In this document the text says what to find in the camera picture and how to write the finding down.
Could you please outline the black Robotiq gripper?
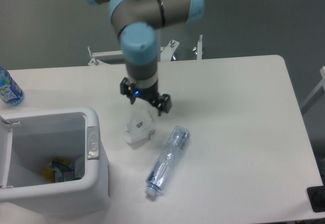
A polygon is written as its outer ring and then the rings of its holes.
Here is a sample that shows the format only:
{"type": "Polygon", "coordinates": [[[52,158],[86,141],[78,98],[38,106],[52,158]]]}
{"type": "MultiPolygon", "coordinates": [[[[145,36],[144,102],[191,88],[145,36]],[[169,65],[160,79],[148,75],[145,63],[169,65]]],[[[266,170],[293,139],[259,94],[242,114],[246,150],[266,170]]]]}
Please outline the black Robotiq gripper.
{"type": "Polygon", "coordinates": [[[120,82],[120,93],[130,100],[131,105],[134,104],[136,99],[147,101],[157,109],[158,116],[163,113],[168,114],[172,107],[171,96],[169,94],[159,94],[158,81],[147,88],[139,88],[136,87],[134,82],[130,82],[127,77],[124,77],[120,82]]]}

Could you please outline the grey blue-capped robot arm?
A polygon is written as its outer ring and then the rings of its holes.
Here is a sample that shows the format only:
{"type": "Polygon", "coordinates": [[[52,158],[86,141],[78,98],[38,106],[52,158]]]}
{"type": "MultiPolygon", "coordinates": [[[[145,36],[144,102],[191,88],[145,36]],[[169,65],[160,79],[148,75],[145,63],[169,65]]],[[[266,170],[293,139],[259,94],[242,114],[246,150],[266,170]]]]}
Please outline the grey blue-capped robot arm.
{"type": "Polygon", "coordinates": [[[169,94],[158,92],[160,47],[156,30],[202,17],[205,0],[87,0],[90,5],[108,4],[109,19],[124,55],[127,77],[120,93],[133,104],[142,99],[169,113],[169,94]]]}

